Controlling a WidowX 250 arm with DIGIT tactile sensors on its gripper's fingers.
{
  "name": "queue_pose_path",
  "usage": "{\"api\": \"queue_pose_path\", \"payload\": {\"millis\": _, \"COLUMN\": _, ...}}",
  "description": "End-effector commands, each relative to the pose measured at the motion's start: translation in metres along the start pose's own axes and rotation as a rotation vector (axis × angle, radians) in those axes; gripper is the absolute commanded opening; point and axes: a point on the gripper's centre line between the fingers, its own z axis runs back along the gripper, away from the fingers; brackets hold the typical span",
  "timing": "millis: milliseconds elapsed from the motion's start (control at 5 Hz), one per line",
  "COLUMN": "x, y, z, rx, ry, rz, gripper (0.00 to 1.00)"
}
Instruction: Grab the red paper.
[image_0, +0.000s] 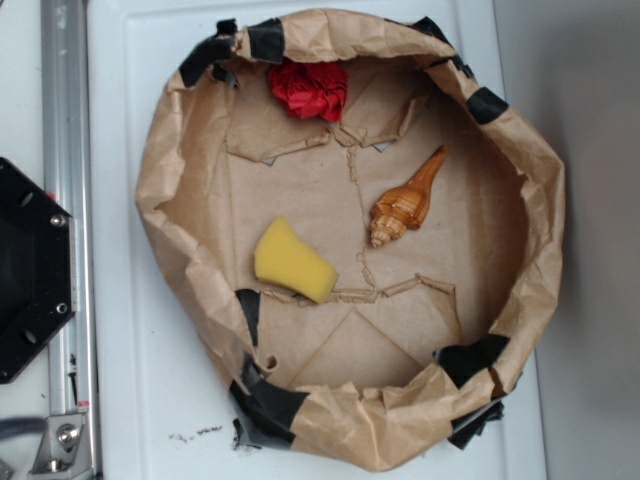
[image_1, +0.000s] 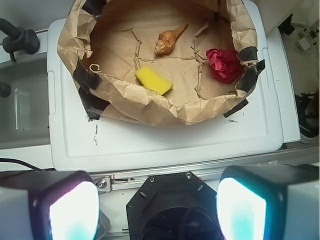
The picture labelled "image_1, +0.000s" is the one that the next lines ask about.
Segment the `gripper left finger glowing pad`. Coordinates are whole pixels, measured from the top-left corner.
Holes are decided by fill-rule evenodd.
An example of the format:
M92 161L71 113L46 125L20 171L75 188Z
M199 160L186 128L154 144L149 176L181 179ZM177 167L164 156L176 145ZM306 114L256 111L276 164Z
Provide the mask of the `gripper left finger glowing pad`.
M92 240L99 193L85 171L3 171L0 174L2 240Z

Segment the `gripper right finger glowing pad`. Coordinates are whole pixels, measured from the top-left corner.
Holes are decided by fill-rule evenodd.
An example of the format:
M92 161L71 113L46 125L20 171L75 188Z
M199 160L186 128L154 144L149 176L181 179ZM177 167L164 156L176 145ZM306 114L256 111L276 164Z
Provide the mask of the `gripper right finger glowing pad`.
M320 168L228 166L218 185L216 209L227 240L318 240Z

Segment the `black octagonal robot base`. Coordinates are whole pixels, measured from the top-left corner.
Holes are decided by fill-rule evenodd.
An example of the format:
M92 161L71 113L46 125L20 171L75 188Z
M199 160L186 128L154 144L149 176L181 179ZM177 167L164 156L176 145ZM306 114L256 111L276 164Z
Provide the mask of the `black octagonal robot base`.
M131 240L223 240L217 193L192 172L151 175L126 205Z

